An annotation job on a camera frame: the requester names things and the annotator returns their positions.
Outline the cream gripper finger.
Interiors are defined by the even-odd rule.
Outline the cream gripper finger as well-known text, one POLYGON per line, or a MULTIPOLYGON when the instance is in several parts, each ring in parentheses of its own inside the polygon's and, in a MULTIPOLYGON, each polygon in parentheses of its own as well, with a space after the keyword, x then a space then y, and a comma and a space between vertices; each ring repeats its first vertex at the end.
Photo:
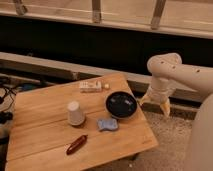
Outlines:
POLYGON ((150 97, 147 94, 144 94, 140 99, 138 99, 138 103, 140 106, 142 106, 144 103, 147 103, 150 101, 150 97))
POLYGON ((167 100, 165 103, 162 103, 160 105, 160 108, 163 111, 165 117, 170 116, 170 101, 169 100, 167 100))

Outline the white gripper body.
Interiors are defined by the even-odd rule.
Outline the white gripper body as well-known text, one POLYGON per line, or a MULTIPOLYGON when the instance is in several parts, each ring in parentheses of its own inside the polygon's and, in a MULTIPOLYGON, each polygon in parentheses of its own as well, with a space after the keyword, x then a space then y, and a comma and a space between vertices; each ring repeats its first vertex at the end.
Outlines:
POLYGON ((153 101, 165 103, 173 92, 174 88, 171 80, 155 76, 151 78, 147 94, 153 101))

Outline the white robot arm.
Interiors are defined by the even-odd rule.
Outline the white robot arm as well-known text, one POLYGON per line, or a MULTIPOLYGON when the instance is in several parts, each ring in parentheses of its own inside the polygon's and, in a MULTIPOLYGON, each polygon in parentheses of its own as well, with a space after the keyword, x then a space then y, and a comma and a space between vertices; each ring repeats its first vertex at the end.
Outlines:
POLYGON ((170 115, 170 97, 200 102, 183 171, 213 171, 213 68, 182 63, 177 53, 152 56, 147 61, 151 82, 139 104, 155 102, 170 115))

